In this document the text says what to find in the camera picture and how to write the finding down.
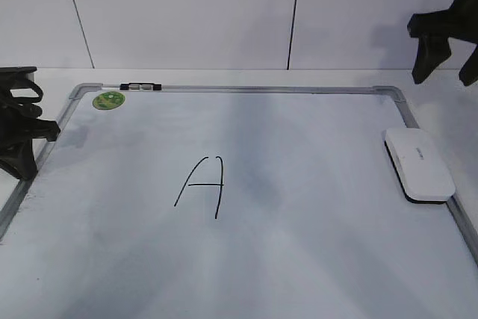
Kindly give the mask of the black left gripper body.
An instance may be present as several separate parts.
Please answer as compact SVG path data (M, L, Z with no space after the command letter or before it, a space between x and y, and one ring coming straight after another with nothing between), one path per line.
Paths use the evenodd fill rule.
M35 66L1 68L1 148L33 139L57 140L55 121L42 120L42 89L34 83Z

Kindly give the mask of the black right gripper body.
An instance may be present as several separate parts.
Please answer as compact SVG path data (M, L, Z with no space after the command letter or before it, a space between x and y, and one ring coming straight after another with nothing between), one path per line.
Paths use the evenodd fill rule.
M407 30L411 38L477 43L477 0L453 0L447 9L415 13Z

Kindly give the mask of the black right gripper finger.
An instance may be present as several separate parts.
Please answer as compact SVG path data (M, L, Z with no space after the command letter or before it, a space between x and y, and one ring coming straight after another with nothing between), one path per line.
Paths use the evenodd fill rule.
M478 79L478 46L459 70L459 80L468 87L476 83Z
M412 69L414 83L422 84L451 55L449 38L436 34L412 35L418 39L418 50Z

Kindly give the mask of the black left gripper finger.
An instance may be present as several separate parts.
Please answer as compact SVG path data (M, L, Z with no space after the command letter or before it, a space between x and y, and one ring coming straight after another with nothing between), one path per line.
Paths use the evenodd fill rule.
M37 174L32 140L1 148L1 169L19 180L33 179Z

